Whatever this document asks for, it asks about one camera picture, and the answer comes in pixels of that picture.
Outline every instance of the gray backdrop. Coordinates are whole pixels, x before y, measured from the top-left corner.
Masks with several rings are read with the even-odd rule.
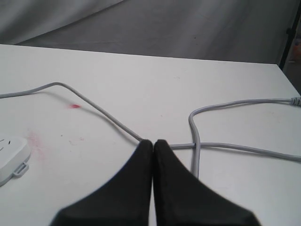
[[[99,11],[118,1],[97,2],[105,5],[98,6],[96,11]],[[15,36],[10,39],[11,35],[7,36],[0,29],[0,41],[111,53],[278,63],[287,38],[285,31],[293,22],[298,2],[124,0],[59,29],[50,29],[51,26],[48,26],[48,33],[43,29],[45,34],[29,40],[22,40],[24,38],[20,38],[19,31],[14,31]],[[88,10],[77,11],[70,21],[77,17],[83,18],[84,14],[92,14],[87,12]],[[68,17],[69,14],[63,16],[65,21],[68,21]],[[44,15],[36,17],[41,18],[44,21],[49,20],[46,24],[51,24],[52,20],[57,24],[62,15],[59,19],[45,19]],[[21,29],[21,36],[25,30],[26,27]]]

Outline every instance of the white cable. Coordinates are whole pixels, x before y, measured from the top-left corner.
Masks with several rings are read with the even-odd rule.
[[[121,129],[123,129],[125,132],[127,132],[129,135],[133,136],[136,140],[141,141],[142,138],[134,133],[131,129],[123,125],[121,122],[119,122],[117,119],[115,119],[112,115],[110,115],[108,112],[106,112],[104,109],[102,109],[100,106],[89,100],[87,97],[83,96],[80,94],[77,90],[72,88],[71,86],[68,86],[64,83],[61,82],[52,82],[50,84],[46,84],[41,87],[37,87],[35,89],[27,90],[27,91],[22,91],[22,92],[16,92],[16,93],[7,93],[7,94],[1,94],[1,98],[8,98],[8,97],[18,97],[18,96],[24,96],[24,95],[29,95],[38,91],[41,91],[43,89],[47,89],[52,86],[62,86],[68,90],[70,90],[72,93],[77,95],[79,98],[82,100],[86,101],[88,104],[93,106],[96,110],[100,111],[103,113],[105,116],[107,116],[112,122],[114,122],[117,126],[119,126]],[[225,103],[225,104],[220,104],[220,105],[212,105],[212,106],[207,106],[207,107],[202,107],[197,110],[194,110],[190,115],[189,115],[189,124],[191,126],[191,132],[193,136],[193,141],[195,143],[192,144],[178,144],[178,145],[170,145],[172,149],[186,149],[186,148],[196,148],[196,151],[194,152],[194,157],[191,165],[191,171],[192,173],[198,177],[198,171],[199,171],[199,157],[200,157],[200,149],[201,146],[203,147],[219,147],[219,148],[231,148],[231,149],[237,149],[237,150],[242,150],[246,152],[253,152],[253,153],[258,153],[258,154],[264,154],[268,156],[273,156],[277,158],[282,158],[282,159],[287,159],[287,160],[292,160],[292,161],[301,161],[301,156],[296,156],[296,155],[289,155],[289,154],[283,154],[283,153],[276,153],[272,151],[267,151],[263,149],[258,149],[258,148],[253,148],[253,147],[246,147],[246,146],[240,146],[240,145],[232,145],[232,144],[223,144],[223,143],[201,143],[200,142],[200,137],[198,133],[198,129],[194,123],[193,117],[196,114],[199,114],[201,112],[205,111],[210,111],[210,110],[215,110],[219,108],[225,108],[229,106],[234,106],[234,105],[243,105],[243,104],[258,104],[258,103],[290,103],[291,105],[295,106],[301,106],[301,97],[295,97],[292,99],[256,99],[256,100],[239,100],[235,102],[230,102],[230,103]]]
[[[201,150],[201,141],[198,133],[198,129],[196,124],[194,123],[193,117],[196,114],[201,112],[216,110],[220,108],[226,108],[235,105],[246,105],[246,104],[260,104],[260,103],[290,103],[291,105],[301,106],[301,97],[296,97],[292,99],[250,99],[250,100],[238,100],[234,102],[219,104],[219,105],[211,105],[202,107],[194,110],[190,113],[188,121],[191,127],[192,139],[195,142],[195,151],[193,153],[192,162],[191,162],[191,172],[192,174],[198,178],[199,175],[199,161],[200,161],[200,150]]]
[[[80,94],[77,90],[75,90],[71,86],[68,86],[67,84],[64,84],[62,82],[52,82],[50,84],[47,84],[47,85],[44,85],[44,86],[40,86],[40,87],[37,87],[35,89],[31,89],[31,90],[27,90],[27,91],[22,91],[22,92],[17,92],[17,93],[0,94],[0,99],[1,98],[7,98],[7,97],[18,97],[18,96],[24,96],[24,95],[32,94],[32,93],[41,91],[43,89],[47,89],[47,88],[52,87],[52,86],[62,86],[64,88],[70,90],[72,93],[74,93],[75,95],[77,95],[82,100],[86,101],[88,104],[90,104],[96,110],[100,111],[105,116],[107,116],[110,120],[112,120],[112,122],[114,122],[117,126],[119,126],[121,129],[123,129],[129,135],[131,135],[132,137],[134,137],[136,140],[138,140],[138,141],[142,140],[142,138],[139,135],[137,135],[135,132],[133,132],[128,127],[126,127],[125,125],[123,125],[121,122],[119,122],[117,119],[115,119],[112,115],[110,115],[108,112],[106,112],[100,106],[98,106],[97,104],[95,104],[94,102],[92,102],[91,100],[89,100],[84,95]]]
[[[299,161],[301,162],[301,156],[297,155],[291,155],[291,154],[284,154],[284,153],[278,153],[278,152],[272,152],[264,149],[259,149],[259,148],[254,148],[254,147],[247,147],[247,146],[241,146],[241,145],[232,145],[232,144],[224,144],[224,143],[201,143],[202,147],[215,147],[215,148],[229,148],[229,149],[236,149],[240,151],[245,151],[245,152],[252,152],[252,153],[257,153],[257,154],[262,154],[262,155],[267,155],[275,158],[280,158],[280,159],[286,159],[290,161]],[[190,148],[195,148],[196,145],[195,143],[191,144],[180,144],[180,145],[170,145],[170,147],[173,150],[176,149],[190,149]]]

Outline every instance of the black object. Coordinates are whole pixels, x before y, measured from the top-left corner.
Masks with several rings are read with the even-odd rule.
[[[297,27],[298,27],[298,23],[299,23],[299,20],[300,20],[300,15],[301,15],[301,1],[299,2],[299,6],[298,6],[298,9],[297,9],[297,13],[296,13],[295,19],[293,21],[292,27],[288,28],[286,30],[286,34],[288,35],[288,37],[287,37],[285,48],[284,48],[284,51],[283,51],[283,54],[281,56],[281,60],[280,60],[280,63],[279,63],[279,68],[281,70],[283,70],[283,68],[284,68],[287,56],[289,54],[289,51],[290,51],[290,48],[292,46],[293,40],[296,36]]]
[[[153,146],[139,143],[123,168],[88,197],[58,212],[51,226],[147,226]]]
[[[156,142],[153,158],[158,226],[260,226],[252,212],[196,179],[165,140]]]

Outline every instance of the red stain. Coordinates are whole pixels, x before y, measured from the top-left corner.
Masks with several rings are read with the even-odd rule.
[[[69,105],[70,108],[80,108],[80,105]]]
[[[45,154],[43,153],[43,145],[40,141],[38,134],[30,131],[29,135],[26,137],[28,140],[28,145],[32,149],[32,154],[38,154],[39,160],[45,159]]]

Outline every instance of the gray cable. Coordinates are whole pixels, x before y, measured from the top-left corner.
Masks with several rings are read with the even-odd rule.
[[[224,143],[201,143],[201,146],[202,147],[217,147],[217,148],[236,149],[236,150],[240,150],[240,151],[252,152],[252,153],[272,156],[272,157],[275,157],[275,158],[301,162],[301,156],[291,155],[291,154],[283,154],[283,153],[278,153],[278,152],[272,152],[272,151],[259,149],[259,148],[254,148],[254,147],[224,144]],[[176,150],[176,149],[190,149],[190,148],[195,148],[196,145],[195,145],[195,143],[191,143],[191,144],[170,145],[170,147],[173,150]]]
[[[195,151],[193,153],[192,157],[192,163],[191,163],[191,172],[192,174],[198,178],[199,175],[199,161],[200,161],[200,150],[201,150],[201,141],[200,136],[198,133],[198,129],[196,124],[194,123],[193,117],[196,114],[199,114],[201,112],[216,110],[220,108],[230,107],[234,105],[246,105],[246,104],[260,104],[260,103],[290,103],[292,105],[301,106],[301,98],[296,97],[292,99],[250,99],[250,100],[238,100],[234,102],[219,104],[219,105],[211,105],[202,107],[199,109],[194,110],[190,113],[188,121],[191,127],[191,133],[192,133],[192,139],[195,143]]]
[[[22,91],[22,92],[17,92],[17,93],[0,94],[0,99],[1,98],[18,97],[18,96],[24,96],[24,95],[32,94],[32,93],[41,91],[43,89],[47,89],[47,88],[52,87],[52,86],[62,86],[64,88],[70,90],[72,93],[74,93],[75,95],[77,95],[79,98],[81,98],[82,100],[86,101],[88,104],[90,104],[91,106],[93,106],[96,110],[100,111],[102,114],[104,114],[105,116],[107,116],[110,120],[112,120],[112,122],[114,122],[117,126],[119,126],[121,129],[123,129],[129,135],[131,135],[132,137],[134,137],[136,140],[138,140],[138,141],[142,140],[142,138],[139,135],[137,135],[132,130],[130,130],[128,127],[126,127],[125,125],[123,125],[121,122],[119,122],[117,119],[115,119],[112,115],[110,115],[108,112],[106,112],[100,106],[98,106],[97,104],[95,104],[94,102],[92,102],[91,100],[89,100],[84,95],[80,94],[78,91],[76,91],[71,86],[68,86],[67,84],[64,84],[64,83],[61,83],[61,82],[52,82],[50,84],[47,84],[47,85],[44,85],[44,86],[41,86],[41,87],[37,87],[35,89],[31,89],[31,90],[27,90],[27,91]]]
[[[77,90],[74,88],[61,83],[61,82],[53,82],[35,89],[27,90],[27,91],[22,91],[22,92],[16,92],[16,93],[7,93],[7,94],[1,94],[1,98],[8,98],[8,97],[18,97],[18,96],[24,96],[24,95],[29,95],[38,91],[41,91],[43,89],[47,89],[52,86],[62,86],[68,90],[70,90],[72,93],[77,95],[79,98],[82,100],[86,101],[88,104],[93,106],[96,110],[100,111],[103,113],[105,116],[107,116],[112,122],[114,122],[117,126],[119,126],[121,129],[123,129],[125,132],[127,132],[129,135],[133,136],[135,139],[138,141],[141,141],[142,138],[134,133],[132,130],[130,130],[128,127],[123,125],[121,122],[119,122],[117,119],[115,119],[112,115],[110,115],[108,112],[106,112],[104,109],[102,109],[100,106],[80,94]],[[257,99],[257,100],[239,100],[235,102],[230,102],[230,103],[225,103],[225,104],[220,104],[220,105],[212,105],[212,106],[207,106],[207,107],[202,107],[197,110],[194,110],[190,115],[189,115],[189,124],[191,126],[191,132],[193,136],[193,141],[195,143],[191,144],[178,144],[178,145],[170,145],[172,149],[187,149],[187,148],[196,148],[196,151],[194,152],[194,157],[192,161],[192,173],[198,177],[198,171],[199,171],[199,157],[200,157],[200,149],[201,146],[203,147],[219,147],[219,148],[231,148],[231,149],[237,149],[237,150],[242,150],[246,152],[252,152],[252,153],[258,153],[258,154],[264,154],[268,156],[273,156],[277,158],[282,158],[282,159],[287,159],[287,160],[292,160],[292,161],[301,161],[301,156],[296,156],[296,155],[289,155],[289,154],[283,154],[283,153],[276,153],[272,151],[267,151],[263,149],[258,149],[258,148],[253,148],[253,147],[246,147],[246,146],[240,146],[240,145],[232,145],[232,144],[223,144],[223,143],[201,143],[200,142],[200,137],[198,133],[198,129],[194,123],[193,117],[196,114],[199,114],[201,112],[205,111],[210,111],[210,110],[215,110],[219,108],[225,108],[229,106],[234,106],[234,105],[243,105],[243,104],[258,104],[258,103],[290,103],[291,105],[295,106],[301,106],[301,97],[295,97],[292,99]]]

